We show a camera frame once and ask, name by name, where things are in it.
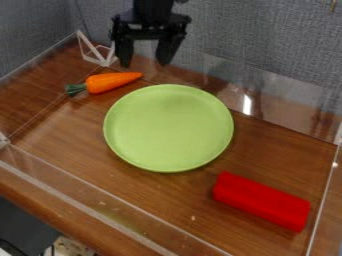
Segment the green plate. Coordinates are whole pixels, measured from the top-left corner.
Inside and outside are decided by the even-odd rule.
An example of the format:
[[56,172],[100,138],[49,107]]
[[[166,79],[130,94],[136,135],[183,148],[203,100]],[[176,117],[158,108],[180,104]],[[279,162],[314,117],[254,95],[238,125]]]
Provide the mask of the green plate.
[[207,92],[164,84],[127,94],[104,119],[112,151],[155,172],[180,172],[208,163],[227,147],[234,131],[230,111]]

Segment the red block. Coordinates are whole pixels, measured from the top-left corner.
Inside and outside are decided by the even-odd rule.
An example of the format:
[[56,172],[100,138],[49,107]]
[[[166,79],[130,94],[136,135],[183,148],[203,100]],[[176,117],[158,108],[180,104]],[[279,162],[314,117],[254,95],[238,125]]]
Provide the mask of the red block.
[[310,202],[238,175],[223,172],[212,189],[214,199],[301,232]]

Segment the toy carrot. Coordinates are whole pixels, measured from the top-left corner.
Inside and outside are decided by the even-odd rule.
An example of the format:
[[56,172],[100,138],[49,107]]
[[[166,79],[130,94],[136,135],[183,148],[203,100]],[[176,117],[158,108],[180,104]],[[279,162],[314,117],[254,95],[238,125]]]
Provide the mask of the toy carrot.
[[85,90],[92,93],[110,91],[140,78],[140,72],[107,73],[92,75],[85,79],[84,84],[65,85],[65,91],[69,96],[75,96],[80,91]]

